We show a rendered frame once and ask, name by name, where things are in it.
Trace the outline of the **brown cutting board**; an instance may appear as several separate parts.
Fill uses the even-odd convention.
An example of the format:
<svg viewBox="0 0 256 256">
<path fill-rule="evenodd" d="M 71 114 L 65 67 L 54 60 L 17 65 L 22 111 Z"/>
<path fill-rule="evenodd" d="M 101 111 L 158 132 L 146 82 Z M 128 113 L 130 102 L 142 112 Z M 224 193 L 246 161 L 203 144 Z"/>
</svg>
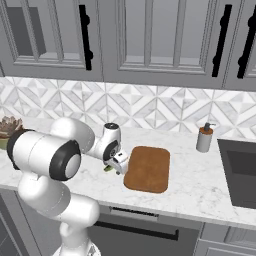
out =
<svg viewBox="0 0 256 256">
<path fill-rule="evenodd" d="M 131 190 L 163 193 L 168 188 L 171 154 L 163 148 L 137 146 L 132 150 L 124 185 Z"/>
</svg>

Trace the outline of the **potted succulent plant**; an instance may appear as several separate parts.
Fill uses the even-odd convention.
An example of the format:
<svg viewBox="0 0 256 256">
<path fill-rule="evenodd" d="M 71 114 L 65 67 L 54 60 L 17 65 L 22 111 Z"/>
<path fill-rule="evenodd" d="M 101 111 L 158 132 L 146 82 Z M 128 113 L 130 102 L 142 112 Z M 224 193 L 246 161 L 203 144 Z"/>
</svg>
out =
<svg viewBox="0 0 256 256">
<path fill-rule="evenodd" d="M 4 116 L 0 121 L 0 149 L 7 148 L 7 142 L 11 135 L 23 129 L 23 121 L 21 118 L 16 119 L 14 116 Z"/>
</svg>

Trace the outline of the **grey soap dispenser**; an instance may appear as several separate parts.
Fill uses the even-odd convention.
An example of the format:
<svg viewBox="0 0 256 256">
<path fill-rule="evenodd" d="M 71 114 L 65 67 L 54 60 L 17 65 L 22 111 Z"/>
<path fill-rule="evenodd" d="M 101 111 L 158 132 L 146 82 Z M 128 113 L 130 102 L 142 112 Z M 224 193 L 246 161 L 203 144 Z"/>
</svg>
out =
<svg viewBox="0 0 256 256">
<path fill-rule="evenodd" d="M 196 150 L 201 153 L 207 153 L 210 148 L 213 136 L 213 123 L 206 122 L 203 127 L 199 128 Z"/>
</svg>

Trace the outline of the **grey base cupboard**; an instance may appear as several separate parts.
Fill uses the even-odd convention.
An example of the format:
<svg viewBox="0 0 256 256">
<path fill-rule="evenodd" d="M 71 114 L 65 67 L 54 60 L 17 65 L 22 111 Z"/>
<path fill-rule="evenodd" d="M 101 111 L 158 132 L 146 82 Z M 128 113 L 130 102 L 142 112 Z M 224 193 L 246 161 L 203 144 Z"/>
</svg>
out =
<svg viewBox="0 0 256 256">
<path fill-rule="evenodd" d="M 256 230 L 204 223 L 193 256 L 256 256 Z"/>
<path fill-rule="evenodd" d="M 27 206 L 15 190 L 0 188 L 0 213 L 21 256 L 52 256 L 61 245 L 60 224 Z"/>
</svg>

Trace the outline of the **dark grey sink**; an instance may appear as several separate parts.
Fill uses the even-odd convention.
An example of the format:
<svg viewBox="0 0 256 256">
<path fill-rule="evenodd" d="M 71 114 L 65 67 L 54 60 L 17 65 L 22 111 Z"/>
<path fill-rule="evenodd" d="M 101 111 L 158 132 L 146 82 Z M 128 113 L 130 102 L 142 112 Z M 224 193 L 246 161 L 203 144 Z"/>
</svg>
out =
<svg viewBox="0 0 256 256">
<path fill-rule="evenodd" d="M 256 142 L 217 142 L 232 205 L 256 209 Z"/>
</svg>

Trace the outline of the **grey wall cupboard door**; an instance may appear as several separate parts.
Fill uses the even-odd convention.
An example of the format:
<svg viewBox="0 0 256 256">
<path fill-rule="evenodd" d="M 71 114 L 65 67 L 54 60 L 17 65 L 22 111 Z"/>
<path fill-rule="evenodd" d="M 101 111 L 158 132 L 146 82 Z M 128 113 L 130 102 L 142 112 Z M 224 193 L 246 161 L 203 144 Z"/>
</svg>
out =
<svg viewBox="0 0 256 256">
<path fill-rule="evenodd" d="M 223 86 L 256 91 L 256 0 L 241 1 Z"/>
<path fill-rule="evenodd" d="M 92 70 L 85 66 L 79 5 L 86 6 Z M 103 80 L 97 0 L 0 0 L 5 76 Z"/>
<path fill-rule="evenodd" d="M 106 82 L 218 89 L 213 57 L 231 0 L 99 0 Z"/>
</svg>

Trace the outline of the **grey dishwasher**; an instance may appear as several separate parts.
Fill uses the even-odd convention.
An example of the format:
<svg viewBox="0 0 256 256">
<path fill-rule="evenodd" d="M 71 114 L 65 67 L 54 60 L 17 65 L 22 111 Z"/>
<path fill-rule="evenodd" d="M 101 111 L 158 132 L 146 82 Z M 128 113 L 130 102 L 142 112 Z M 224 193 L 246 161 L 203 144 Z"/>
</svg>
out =
<svg viewBox="0 0 256 256">
<path fill-rule="evenodd" d="M 100 206 L 98 221 L 168 234 L 178 241 L 92 226 L 89 235 L 101 256 L 193 256 L 202 223 L 113 206 Z"/>
</svg>

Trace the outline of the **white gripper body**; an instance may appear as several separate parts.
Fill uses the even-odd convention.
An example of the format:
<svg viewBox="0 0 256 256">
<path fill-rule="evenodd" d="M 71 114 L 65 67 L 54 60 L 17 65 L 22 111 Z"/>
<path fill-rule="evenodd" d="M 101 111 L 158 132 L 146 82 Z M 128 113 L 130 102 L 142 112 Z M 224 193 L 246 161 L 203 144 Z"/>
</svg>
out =
<svg viewBox="0 0 256 256">
<path fill-rule="evenodd" d="M 125 174 L 128 171 L 129 157 L 127 155 L 115 155 L 110 165 L 120 174 Z"/>
</svg>

